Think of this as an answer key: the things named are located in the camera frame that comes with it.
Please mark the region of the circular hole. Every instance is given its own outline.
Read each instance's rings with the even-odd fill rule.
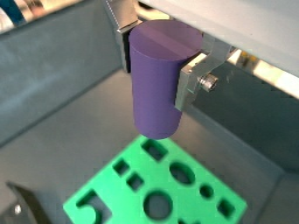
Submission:
[[[174,163],[171,164],[170,171],[172,174],[172,177],[186,185],[190,185],[195,181],[195,175],[192,172],[192,169],[182,163]]]
[[[171,197],[164,192],[151,192],[144,199],[144,213],[152,220],[166,219],[174,209]]]
[[[214,190],[208,185],[200,187],[200,196],[206,199],[210,199],[214,195]]]

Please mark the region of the green board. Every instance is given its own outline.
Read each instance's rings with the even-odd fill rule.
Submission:
[[[95,197],[111,211],[106,222]],[[151,211],[158,198],[167,213]],[[232,224],[247,203],[171,139],[140,136],[63,208],[75,224]]]

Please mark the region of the metal bracket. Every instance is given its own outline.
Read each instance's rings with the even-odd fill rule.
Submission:
[[[7,183],[17,201],[0,214],[1,224],[51,224],[32,192],[13,183]]]
[[[211,91],[218,82],[218,78],[211,74],[211,71],[219,67],[231,54],[235,48],[222,40],[214,38],[210,34],[203,34],[202,52],[207,54],[202,61],[196,59],[183,67],[180,71],[179,86],[175,99],[175,107],[183,110],[196,99],[200,88]]]
[[[116,33],[116,42],[120,47],[123,68],[131,72],[128,34],[142,23],[138,20],[136,9],[132,0],[103,0],[110,20]]]

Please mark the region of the purple cylindrical block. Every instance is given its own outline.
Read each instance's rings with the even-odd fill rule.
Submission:
[[[200,49],[200,32],[179,21],[147,21],[131,31],[135,126],[148,138],[167,138],[179,127],[182,112],[174,106],[179,73]]]

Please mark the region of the gray floor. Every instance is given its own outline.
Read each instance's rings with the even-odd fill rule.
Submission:
[[[63,202],[136,135],[131,80],[119,71],[0,150],[0,211],[15,201],[11,180],[36,193],[52,223],[71,223]],[[172,140],[247,200],[243,223],[255,223],[282,169],[195,108]]]

